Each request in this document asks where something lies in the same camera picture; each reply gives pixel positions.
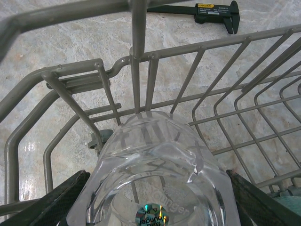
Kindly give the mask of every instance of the teal object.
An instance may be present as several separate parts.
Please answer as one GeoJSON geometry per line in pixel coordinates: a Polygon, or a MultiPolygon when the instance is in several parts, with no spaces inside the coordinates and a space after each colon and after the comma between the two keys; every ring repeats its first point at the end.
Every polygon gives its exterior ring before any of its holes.
{"type": "Polygon", "coordinates": [[[275,200],[301,216],[301,196],[282,196],[275,200]]]}

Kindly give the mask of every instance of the marble surface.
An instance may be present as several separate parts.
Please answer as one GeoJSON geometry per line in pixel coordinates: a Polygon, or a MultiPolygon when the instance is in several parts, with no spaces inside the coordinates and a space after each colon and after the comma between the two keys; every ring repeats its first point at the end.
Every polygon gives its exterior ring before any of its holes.
{"type": "MultiPolygon", "coordinates": [[[[2,0],[0,2],[0,19],[65,2],[70,1],[2,0]]],[[[205,2],[230,4],[230,0],[205,2]]],[[[189,1],[178,5],[194,6],[195,3],[196,1],[189,1]]],[[[238,34],[300,23],[301,2],[299,0],[239,0],[238,6],[241,17],[238,34]]],[[[185,15],[149,13],[146,26],[146,51],[231,37],[222,24],[196,24],[192,16],[185,15]]],[[[252,77],[257,75],[299,37],[300,34],[294,34],[289,38],[245,82],[250,81],[252,77]]],[[[25,75],[43,67],[101,58],[104,61],[105,68],[109,69],[117,59],[128,55],[129,48],[132,45],[131,40],[131,16],[128,12],[53,25],[22,34],[17,38],[0,65],[0,99],[3,99],[25,75]]],[[[251,43],[246,52],[239,57],[214,89],[232,85],[276,40],[277,38],[272,38],[251,43]]],[[[207,51],[184,95],[204,92],[237,48],[238,45],[235,45],[207,51]]],[[[194,56],[195,54],[186,54],[160,60],[153,103],[176,98],[194,56]]],[[[281,74],[299,59],[300,54],[295,55],[271,76],[281,74]]],[[[147,69],[148,64],[142,63],[140,69],[142,105],[145,103],[147,69]]],[[[269,89],[268,92],[262,94],[259,98],[260,103],[279,99],[279,89],[287,81],[291,81],[291,79],[280,82],[269,89]]],[[[254,89],[239,102],[239,107],[254,105],[253,96],[263,87],[264,85],[261,85],[254,89]]],[[[129,66],[124,67],[117,76],[111,79],[111,90],[115,102],[121,103],[123,110],[134,107],[129,66]]],[[[49,89],[46,88],[46,83],[39,83],[0,125],[0,184],[2,184],[0,186],[0,204],[4,204],[5,142],[10,133],[48,92],[49,89]]],[[[286,97],[296,94],[297,85],[285,91],[286,97]]],[[[233,111],[233,101],[238,95],[239,91],[234,91],[221,102],[218,107],[219,113],[233,111]]],[[[104,90],[81,93],[74,95],[74,97],[83,109],[109,104],[104,90]]],[[[206,98],[197,110],[197,119],[214,116],[212,107],[219,97],[220,95],[206,98]]],[[[179,104],[175,113],[190,122],[192,121],[191,110],[195,103],[196,101],[191,101],[179,104]]],[[[291,101],[289,104],[300,115],[300,99],[291,101]]],[[[170,109],[171,107],[165,107],[160,110],[169,111],[170,109]]],[[[281,104],[266,107],[263,111],[275,124],[278,131],[300,126],[300,123],[281,104]]],[[[35,199],[45,195],[43,152],[61,127],[73,115],[71,108],[63,100],[58,99],[21,141],[19,145],[20,200],[35,199]]],[[[273,131],[258,111],[244,113],[243,117],[257,137],[273,134],[273,131]]],[[[229,131],[235,144],[252,140],[237,116],[223,119],[222,123],[229,131]]],[[[100,122],[97,123],[97,126],[100,129],[115,129],[117,127],[115,120],[100,122]]],[[[211,151],[229,146],[217,122],[204,123],[201,130],[211,151]]],[[[97,156],[93,150],[87,148],[90,133],[88,127],[82,121],[78,121],[55,148],[52,155],[54,186],[59,185],[78,170],[93,171],[97,156]]],[[[299,160],[301,160],[300,135],[299,131],[284,136],[299,160]]],[[[262,142],[262,146],[280,174],[297,169],[278,139],[262,142]]],[[[250,168],[256,182],[273,177],[271,169],[257,146],[248,146],[239,149],[239,151],[242,158],[247,162],[247,166],[250,168]]],[[[216,158],[225,169],[234,169],[241,175],[246,176],[233,151],[220,154],[216,158]]]]}

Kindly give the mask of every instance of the wire rack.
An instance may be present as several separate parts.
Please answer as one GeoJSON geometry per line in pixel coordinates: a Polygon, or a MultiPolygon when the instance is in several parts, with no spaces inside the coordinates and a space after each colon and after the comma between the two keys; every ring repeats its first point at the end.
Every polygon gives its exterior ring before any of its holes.
{"type": "Polygon", "coordinates": [[[284,27],[281,29],[274,29],[263,32],[256,32],[246,35],[237,35],[230,38],[205,41],[196,44],[190,44],[185,46],[179,46],[174,48],[161,49],[152,52],[144,52],[145,45],[145,27],[146,27],[146,9],[162,4],[169,4],[178,2],[177,0],[132,0],[130,2],[126,0],[90,0],[76,3],[69,3],[66,5],[55,6],[51,8],[41,9],[34,12],[19,14],[8,18],[1,22],[0,29],[0,49],[2,60],[12,45],[14,39],[26,31],[45,27],[52,24],[58,24],[76,19],[82,19],[92,16],[99,16],[109,13],[116,13],[121,11],[132,12],[132,33],[133,33],[133,47],[130,49],[129,56],[125,56],[116,61],[113,67],[109,70],[105,70],[103,61],[101,59],[87,60],[83,62],[71,63],[66,65],[59,65],[54,67],[43,68],[34,71],[24,77],[0,102],[0,122],[3,121],[6,116],[15,108],[15,106],[25,97],[25,95],[38,83],[42,81],[47,82],[47,86],[52,89],[44,98],[34,107],[34,109],[28,114],[28,116],[21,122],[21,124],[13,131],[9,136],[5,145],[5,204],[0,206],[0,215],[11,214],[19,212],[24,208],[31,205],[36,200],[30,201],[19,201],[19,166],[18,166],[18,145],[22,138],[30,131],[35,123],[41,118],[41,116],[47,111],[47,109],[58,99],[63,99],[76,113],[60,130],[56,137],[50,142],[44,152],[44,173],[45,173],[45,187],[46,192],[53,190],[53,179],[51,169],[51,153],[56,145],[62,140],[64,135],[71,129],[76,121],[82,119],[87,126],[90,127],[92,132],[95,134],[97,146],[99,149],[102,148],[103,141],[101,134],[96,122],[116,119],[117,124],[120,125],[120,117],[139,113],[142,111],[150,111],[165,106],[171,106],[170,113],[173,113],[180,103],[197,100],[197,103],[192,109],[192,122],[189,125],[194,126],[200,135],[200,137],[206,141],[201,130],[200,125],[206,122],[215,121],[218,123],[223,134],[225,135],[229,146],[213,151],[213,155],[219,155],[234,151],[237,156],[242,168],[244,169],[248,179],[255,184],[258,188],[269,186],[271,192],[274,192],[273,187],[277,185],[280,191],[285,191],[286,186],[282,183],[285,179],[290,179],[293,186],[297,187],[295,178],[301,175],[301,164],[295,156],[290,146],[286,143],[283,138],[284,135],[294,133],[301,130],[301,125],[292,129],[278,131],[273,125],[272,121],[263,111],[264,107],[282,104],[283,108],[286,108],[291,116],[293,116],[299,123],[301,123],[300,115],[289,104],[289,101],[300,99],[301,97],[301,71],[295,71],[300,65],[301,61],[288,68],[284,73],[269,77],[275,70],[281,65],[291,59],[301,50],[301,38],[298,38],[292,45],[290,45],[285,51],[283,51],[276,59],[270,62],[260,73],[256,76],[251,77],[250,74],[258,68],[258,66],[265,61],[269,56],[273,55],[275,51],[293,34],[301,32],[301,24],[284,27]],[[226,88],[214,89],[216,84],[222,80],[225,73],[235,63],[238,57],[244,53],[245,49],[250,43],[258,40],[265,40],[269,38],[278,37],[278,40],[261,56],[258,60],[242,75],[235,83],[226,88]],[[206,51],[228,47],[233,45],[239,45],[238,49],[232,55],[230,60],[215,77],[214,81],[203,93],[195,95],[185,96],[184,92],[192,79],[197,67],[201,64],[201,59],[206,51]],[[159,60],[167,57],[174,57],[184,55],[188,53],[197,53],[195,59],[187,73],[186,79],[182,84],[181,90],[177,95],[176,99],[167,100],[160,103],[153,104],[153,95],[155,90],[155,82],[158,71],[159,60]],[[148,79],[147,79],[147,90],[146,90],[146,101],[145,106],[141,106],[140,103],[140,63],[148,62],[148,79]],[[132,74],[133,84],[133,98],[134,105],[133,109],[122,109],[120,103],[115,103],[110,90],[110,79],[118,76],[120,70],[126,65],[130,65],[132,74]],[[64,76],[75,75],[79,73],[86,73],[75,77],[65,78],[64,76]],[[265,102],[260,104],[258,97],[269,89],[272,89],[275,84],[281,84],[279,90],[279,99],[265,102]],[[295,94],[286,96],[284,95],[285,90],[295,89],[295,94]],[[79,104],[72,97],[73,94],[82,92],[92,91],[96,89],[104,89],[105,94],[108,98],[110,105],[101,106],[94,109],[84,111],[79,104]],[[236,90],[240,90],[238,97],[233,102],[234,111],[227,113],[218,113],[217,107],[225,100],[231,93],[236,90]],[[239,107],[238,102],[246,95],[253,95],[254,105],[249,107],[239,107]],[[218,96],[218,100],[213,105],[214,116],[197,119],[196,111],[204,100],[210,96],[218,96]],[[258,138],[254,131],[251,129],[250,124],[243,117],[243,113],[250,111],[258,111],[262,118],[266,121],[273,134],[258,138]],[[97,113],[104,113],[112,111],[113,113],[89,117],[97,113]],[[248,134],[252,137],[252,140],[235,143],[227,131],[225,124],[222,119],[237,115],[242,125],[247,130],[248,134]],[[272,160],[268,157],[266,151],[261,145],[262,142],[277,138],[283,145],[286,152],[292,158],[292,164],[297,166],[297,170],[290,171],[285,174],[281,174],[275,167],[272,160]],[[247,167],[245,161],[241,157],[239,148],[256,145],[262,153],[265,161],[274,173],[274,177],[265,180],[260,183],[256,183],[253,175],[247,167]]]}

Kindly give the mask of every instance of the holographic sticker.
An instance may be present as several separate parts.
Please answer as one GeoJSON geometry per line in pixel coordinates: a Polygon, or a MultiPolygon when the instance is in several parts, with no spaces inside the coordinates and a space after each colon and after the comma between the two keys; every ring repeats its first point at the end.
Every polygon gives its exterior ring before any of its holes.
{"type": "Polygon", "coordinates": [[[158,204],[147,204],[136,213],[137,226],[167,226],[168,221],[166,210],[158,204]]]}

